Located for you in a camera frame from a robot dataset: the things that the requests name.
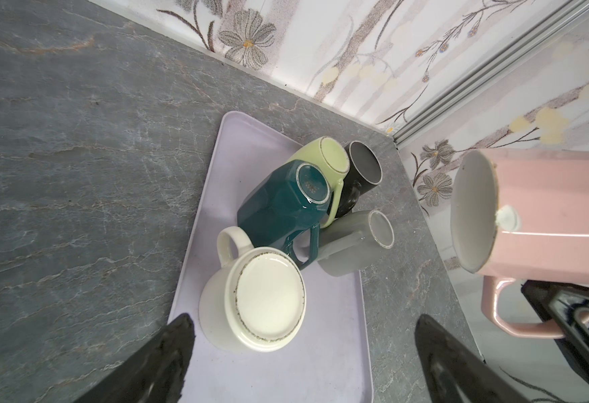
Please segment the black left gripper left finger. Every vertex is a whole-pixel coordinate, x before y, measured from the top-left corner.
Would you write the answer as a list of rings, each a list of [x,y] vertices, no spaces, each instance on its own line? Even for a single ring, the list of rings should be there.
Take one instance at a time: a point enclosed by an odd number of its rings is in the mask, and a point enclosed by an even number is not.
[[[183,313],[77,401],[177,402],[194,345],[194,321]]]

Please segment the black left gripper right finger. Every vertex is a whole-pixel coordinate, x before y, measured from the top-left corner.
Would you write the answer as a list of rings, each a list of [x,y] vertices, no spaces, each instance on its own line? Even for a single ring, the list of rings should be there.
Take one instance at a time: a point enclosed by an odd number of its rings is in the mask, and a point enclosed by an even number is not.
[[[418,318],[415,345],[433,402],[527,401],[428,314]]]

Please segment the pink mug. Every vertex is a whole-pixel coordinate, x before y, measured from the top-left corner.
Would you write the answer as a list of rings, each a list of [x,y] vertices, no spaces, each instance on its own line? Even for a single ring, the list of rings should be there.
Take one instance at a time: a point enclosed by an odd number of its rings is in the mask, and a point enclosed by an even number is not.
[[[451,234],[460,266],[483,278],[490,322],[518,338],[562,338],[553,321],[502,319],[499,299],[516,280],[589,286],[589,152],[468,152],[454,180]]]

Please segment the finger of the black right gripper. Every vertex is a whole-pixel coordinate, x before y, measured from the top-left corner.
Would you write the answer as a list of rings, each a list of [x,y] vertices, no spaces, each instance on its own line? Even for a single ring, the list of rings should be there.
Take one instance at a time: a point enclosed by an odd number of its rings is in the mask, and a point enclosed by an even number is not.
[[[553,320],[563,332],[556,344],[572,370],[589,384],[589,288],[528,280],[521,293],[541,320]]]

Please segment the dark teal mug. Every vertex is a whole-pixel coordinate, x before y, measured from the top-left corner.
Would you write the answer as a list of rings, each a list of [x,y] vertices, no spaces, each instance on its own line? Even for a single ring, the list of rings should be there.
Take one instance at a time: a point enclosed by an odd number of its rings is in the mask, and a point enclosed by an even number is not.
[[[248,195],[237,211],[237,226],[254,246],[281,250],[303,270],[317,259],[321,220],[330,199],[331,189],[317,166],[289,161]],[[303,262],[294,251],[294,240],[306,231],[309,258]]]

